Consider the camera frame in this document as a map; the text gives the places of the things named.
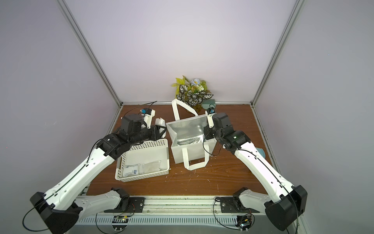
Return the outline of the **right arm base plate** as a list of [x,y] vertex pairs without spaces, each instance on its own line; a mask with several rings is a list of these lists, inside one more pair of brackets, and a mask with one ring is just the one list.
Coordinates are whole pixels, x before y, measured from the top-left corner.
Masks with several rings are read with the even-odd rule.
[[222,213],[259,213],[255,209],[245,208],[237,199],[233,197],[217,197]]

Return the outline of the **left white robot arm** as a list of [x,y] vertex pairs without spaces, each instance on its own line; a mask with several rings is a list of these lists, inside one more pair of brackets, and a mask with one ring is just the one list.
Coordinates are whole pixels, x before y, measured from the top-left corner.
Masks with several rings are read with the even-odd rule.
[[56,186],[36,192],[30,201],[53,234],[65,234],[78,221],[103,211],[127,211],[130,196],[120,188],[80,199],[78,195],[105,168],[119,159],[134,145],[157,141],[166,135],[166,122],[154,118],[148,108],[144,114],[123,116],[121,126],[98,140],[87,158]]

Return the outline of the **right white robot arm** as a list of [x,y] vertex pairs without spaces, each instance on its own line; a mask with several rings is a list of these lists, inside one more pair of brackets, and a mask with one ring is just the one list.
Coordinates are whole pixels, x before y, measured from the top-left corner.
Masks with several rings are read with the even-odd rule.
[[239,159],[265,188],[268,198],[260,203],[256,210],[264,212],[280,231],[285,231],[293,222],[298,222],[300,215],[305,212],[307,191],[301,185],[293,185],[278,173],[243,131],[234,130],[226,113],[206,111],[205,116],[205,139],[216,139]]

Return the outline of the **white ice pack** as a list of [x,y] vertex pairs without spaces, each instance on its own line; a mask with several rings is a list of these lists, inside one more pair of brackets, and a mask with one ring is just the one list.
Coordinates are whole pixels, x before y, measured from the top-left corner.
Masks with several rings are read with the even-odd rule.
[[149,162],[149,163],[144,163],[142,164],[142,173],[150,174],[150,173],[159,172],[161,170],[160,164],[161,164],[160,160]]
[[157,118],[155,120],[155,125],[156,125],[156,128],[158,129],[157,132],[159,133],[159,138],[165,138],[166,132],[167,132],[165,120],[162,118]]

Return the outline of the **white insulated delivery bag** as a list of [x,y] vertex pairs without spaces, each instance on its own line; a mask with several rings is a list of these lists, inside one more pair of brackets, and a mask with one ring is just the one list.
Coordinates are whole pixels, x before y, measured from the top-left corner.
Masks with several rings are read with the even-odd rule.
[[[172,140],[171,150],[175,163],[183,163],[189,171],[206,167],[217,142],[204,135],[204,127],[208,126],[206,116],[197,114],[192,107],[177,99],[171,105],[175,121],[166,123],[166,126]],[[182,119],[178,106],[194,116]]]

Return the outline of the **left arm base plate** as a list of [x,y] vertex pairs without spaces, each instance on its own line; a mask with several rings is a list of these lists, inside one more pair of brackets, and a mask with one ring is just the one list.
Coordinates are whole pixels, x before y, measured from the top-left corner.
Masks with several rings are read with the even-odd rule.
[[144,208],[144,197],[130,197],[126,200],[120,201],[120,204],[112,209],[105,210],[105,213],[142,213]]

